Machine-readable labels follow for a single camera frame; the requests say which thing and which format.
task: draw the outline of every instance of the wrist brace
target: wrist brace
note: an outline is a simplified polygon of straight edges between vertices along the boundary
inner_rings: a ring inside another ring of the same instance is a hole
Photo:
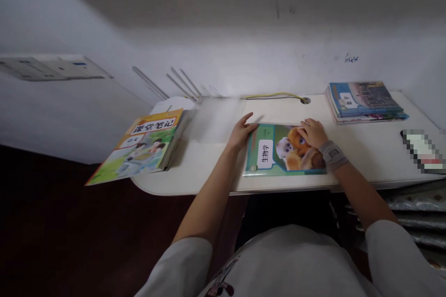
[[[348,162],[344,152],[332,141],[323,144],[319,151],[322,153],[324,161],[329,170],[335,170]]]

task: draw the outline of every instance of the white wall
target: white wall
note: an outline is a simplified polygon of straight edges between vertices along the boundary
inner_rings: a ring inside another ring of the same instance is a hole
[[[84,1],[168,94],[178,93],[164,75],[174,65],[225,95],[321,93],[330,81],[379,79],[422,105],[416,90],[430,91],[446,65],[444,0]],[[345,63],[347,54],[358,61]],[[446,128],[441,96],[434,89],[423,111]]]
[[[171,65],[197,85],[211,84],[231,96],[322,93],[330,81],[379,79],[403,90],[446,128],[440,102],[446,88],[444,0],[0,0],[0,5],[1,53],[87,55],[149,104],[157,99],[131,65],[171,96],[180,93],[165,78]],[[358,61],[346,63],[347,54]],[[25,83],[17,85],[22,91]],[[97,90],[107,94],[107,88]],[[86,113],[88,119],[101,117]],[[19,130],[19,124],[11,126]]]
[[[116,78],[33,83],[0,73],[0,143],[102,162],[158,101],[131,71],[131,48],[81,0],[0,0],[0,7],[0,53],[84,54]]]

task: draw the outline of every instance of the cable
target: cable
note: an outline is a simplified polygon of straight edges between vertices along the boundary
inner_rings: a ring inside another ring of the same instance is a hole
[[[279,92],[279,93],[273,93],[273,94],[264,94],[264,95],[251,95],[251,96],[247,96],[247,97],[243,97],[244,99],[247,99],[247,100],[257,100],[257,97],[259,98],[259,100],[261,99],[261,100],[266,100],[266,99],[268,99],[268,97],[273,97],[273,96],[275,96],[275,95],[288,95],[288,96],[286,96],[286,97],[294,97],[294,98],[298,98],[298,99],[300,99],[301,101],[303,101],[303,103],[304,104],[307,104],[307,101],[304,99],[304,98],[302,98],[302,97],[300,97],[300,96],[297,96],[297,95],[294,95],[294,94],[291,94],[291,93],[287,93],[287,92]]]

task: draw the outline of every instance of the book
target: book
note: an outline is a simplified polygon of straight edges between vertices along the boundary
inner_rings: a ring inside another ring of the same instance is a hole
[[[330,88],[325,90],[324,96],[327,100],[328,106],[331,111],[331,115],[336,124],[357,124],[357,123],[376,123],[376,122],[391,122],[391,121],[404,121],[409,118],[409,115],[404,112],[389,113],[389,114],[368,114],[358,116],[346,116],[339,117],[336,113],[334,101],[330,94]]]
[[[179,109],[135,120],[86,186],[168,169],[186,118]]]
[[[248,140],[243,176],[325,174],[322,153],[305,142],[301,126],[259,124]]]
[[[329,88],[335,112],[339,117],[403,111],[381,81],[330,83]]]

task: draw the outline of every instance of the white sleeve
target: white sleeve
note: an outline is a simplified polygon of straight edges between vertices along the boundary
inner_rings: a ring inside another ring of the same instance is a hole
[[[185,238],[171,245],[135,297],[196,297],[204,288],[212,245],[203,238]]]
[[[445,296],[446,282],[400,225],[379,220],[366,240],[373,284],[384,297]]]

